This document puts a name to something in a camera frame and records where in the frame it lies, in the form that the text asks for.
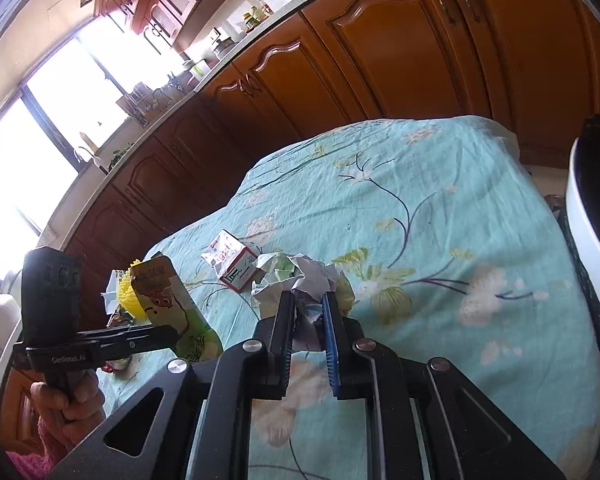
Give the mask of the person's left hand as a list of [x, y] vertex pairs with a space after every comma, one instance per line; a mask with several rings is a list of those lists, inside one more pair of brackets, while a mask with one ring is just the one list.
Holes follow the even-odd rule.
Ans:
[[46, 382], [34, 382], [30, 395], [46, 430], [71, 450], [106, 418], [105, 397], [91, 370], [76, 383], [68, 396]]

